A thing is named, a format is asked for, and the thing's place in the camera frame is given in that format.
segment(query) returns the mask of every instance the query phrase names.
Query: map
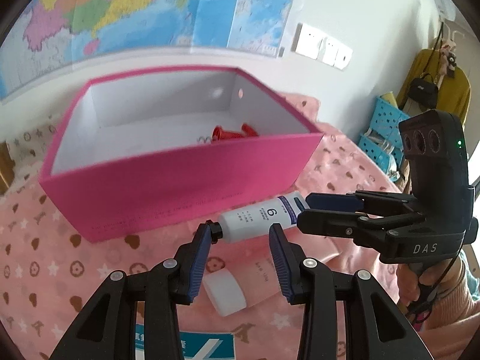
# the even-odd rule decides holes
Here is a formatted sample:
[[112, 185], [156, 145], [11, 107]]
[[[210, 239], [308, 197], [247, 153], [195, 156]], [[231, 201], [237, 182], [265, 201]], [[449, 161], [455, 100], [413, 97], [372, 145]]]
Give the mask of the map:
[[144, 47], [277, 56], [292, 0], [32, 0], [0, 46], [0, 99], [61, 67]]

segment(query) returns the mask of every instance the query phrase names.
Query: white wall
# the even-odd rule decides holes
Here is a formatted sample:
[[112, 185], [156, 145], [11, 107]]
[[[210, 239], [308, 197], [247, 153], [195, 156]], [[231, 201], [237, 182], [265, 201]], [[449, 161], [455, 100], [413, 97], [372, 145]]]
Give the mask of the white wall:
[[375, 96], [397, 93], [414, 56], [435, 36], [438, 12], [434, 0], [294, 0], [287, 32], [297, 23], [318, 27], [351, 47], [350, 65], [339, 71], [292, 52], [273, 60], [205, 49], [193, 55], [158, 49], [98, 57], [51, 73], [7, 98], [0, 109], [0, 138], [63, 109], [91, 77], [158, 65], [222, 64], [244, 68], [275, 90], [317, 97], [319, 119], [356, 140], [368, 126]]

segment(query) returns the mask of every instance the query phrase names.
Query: light switch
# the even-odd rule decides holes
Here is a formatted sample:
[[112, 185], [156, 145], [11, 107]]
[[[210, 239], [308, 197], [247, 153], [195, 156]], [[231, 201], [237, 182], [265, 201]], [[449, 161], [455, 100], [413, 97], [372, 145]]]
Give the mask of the light switch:
[[317, 28], [309, 26], [308, 24], [302, 24], [295, 52], [312, 59], [317, 59], [322, 41], [326, 36], [325, 32]]
[[324, 64], [333, 66], [335, 64], [335, 59], [337, 58], [338, 49], [341, 43], [332, 37], [328, 37], [325, 42], [325, 54], [323, 55], [322, 62]]
[[352, 59], [353, 50], [344, 44], [338, 47], [337, 57], [335, 58], [334, 66], [337, 69], [343, 70]]

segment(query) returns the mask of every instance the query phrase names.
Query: white bottle cap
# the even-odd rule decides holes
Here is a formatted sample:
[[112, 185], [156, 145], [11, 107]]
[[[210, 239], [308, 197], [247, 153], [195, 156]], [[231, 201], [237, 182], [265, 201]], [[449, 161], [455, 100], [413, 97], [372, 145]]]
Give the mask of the white bottle cap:
[[247, 301], [237, 280], [223, 268], [203, 277], [203, 286], [215, 310], [222, 316], [245, 309]]

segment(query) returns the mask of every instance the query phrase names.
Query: black handbag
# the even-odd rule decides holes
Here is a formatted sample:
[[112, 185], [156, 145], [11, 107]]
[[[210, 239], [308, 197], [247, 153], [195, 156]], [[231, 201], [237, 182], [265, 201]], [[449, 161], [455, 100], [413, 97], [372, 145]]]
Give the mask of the black handbag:
[[[438, 33], [435, 46], [433, 46], [433, 50], [431, 50], [430, 57], [428, 58], [425, 68], [423, 69], [423, 73], [421, 74], [420, 77], [414, 78], [412, 80], [412, 82], [410, 83], [409, 91], [406, 93], [407, 98], [411, 98], [413, 101], [417, 102], [418, 104], [422, 105], [427, 109], [435, 109], [437, 107], [438, 87], [437, 87], [437, 84], [435, 84], [434, 82], [435, 81], [434, 77], [430, 73], [427, 73], [427, 69], [432, 57], [434, 56], [438, 42], [440, 41], [440, 38], [443, 36], [444, 25], [445, 24], [442, 23], [442, 25], [440, 26], [440, 31]], [[431, 82], [425, 79], [427, 76], [430, 76]]]
[[413, 79], [410, 84], [408, 97], [424, 107], [435, 109], [438, 101], [438, 87], [430, 73], [424, 73], [419, 78]]

